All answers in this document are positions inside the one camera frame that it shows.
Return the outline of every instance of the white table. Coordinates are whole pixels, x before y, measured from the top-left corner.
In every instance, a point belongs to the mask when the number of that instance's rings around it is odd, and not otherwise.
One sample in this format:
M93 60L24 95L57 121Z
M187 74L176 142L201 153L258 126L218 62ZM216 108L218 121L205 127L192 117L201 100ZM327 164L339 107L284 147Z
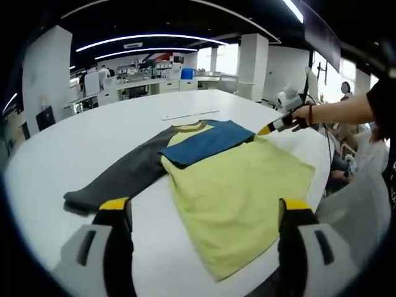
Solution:
M211 108L220 112L160 119L166 114ZM61 121L21 145L5 172L11 209L28 247L51 270L60 260L61 246L93 218L64 211L64 193L84 187L120 157L170 125L205 118L232 119L257 132L279 115L219 90L165 93L95 108ZM327 139L312 129L274 132L268 138L316 167L306 196L315 210L329 175ZM132 274L139 297L242 297L275 271L277 243L216 283L188 237L173 203L168 178L163 177L132 200Z

